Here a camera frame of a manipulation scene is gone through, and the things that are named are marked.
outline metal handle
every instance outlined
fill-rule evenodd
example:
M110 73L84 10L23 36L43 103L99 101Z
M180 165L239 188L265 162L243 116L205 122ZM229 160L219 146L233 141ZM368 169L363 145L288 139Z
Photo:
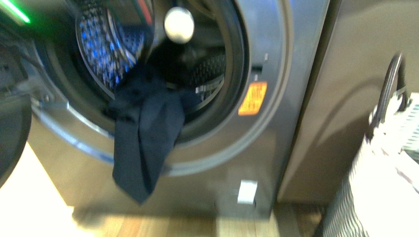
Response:
M387 111L388 102L390 100L391 88L394 84L394 79L397 75L397 91L402 95L402 103L398 111L404 111L407 106L407 91L405 83L405 60L401 53L397 53L391 60L388 66L387 74L385 75L384 85L381 89L380 98L377 105L377 111L371 121L367 131L367 138L372 139L374 135L374 128L378 127L380 123L385 120L385 112Z

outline front-load washer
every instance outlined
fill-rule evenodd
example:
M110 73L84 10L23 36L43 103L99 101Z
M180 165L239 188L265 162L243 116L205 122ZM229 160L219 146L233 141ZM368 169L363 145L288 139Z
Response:
M14 63L1 63L20 74L10 76L14 84L2 89L2 100L30 94L29 144L67 205L112 213L269 217L328 0L6 2L1 52L14 55ZM194 19L187 43L166 36L165 16L173 7ZM140 60L159 67L168 86L194 81L190 86L202 100L186 112L157 186L142 205L112 180L115 126L104 112L120 71ZM110 62L116 66L104 71ZM24 111L17 106L16 113Z

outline black garment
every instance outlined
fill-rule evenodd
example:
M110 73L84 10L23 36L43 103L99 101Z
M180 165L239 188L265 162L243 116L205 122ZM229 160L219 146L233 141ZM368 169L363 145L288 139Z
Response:
M197 103L193 91L168 90L161 75L145 65L130 71L116 88L109 105L116 119L113 177L139 203L154 190L182 130L182 104Z

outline washer door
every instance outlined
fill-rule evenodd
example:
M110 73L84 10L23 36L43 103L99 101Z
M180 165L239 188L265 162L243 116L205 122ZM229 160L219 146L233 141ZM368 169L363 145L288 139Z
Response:
M31 127L30 97L20 89L26 75L14 49L0 46L0 187L19 161Z

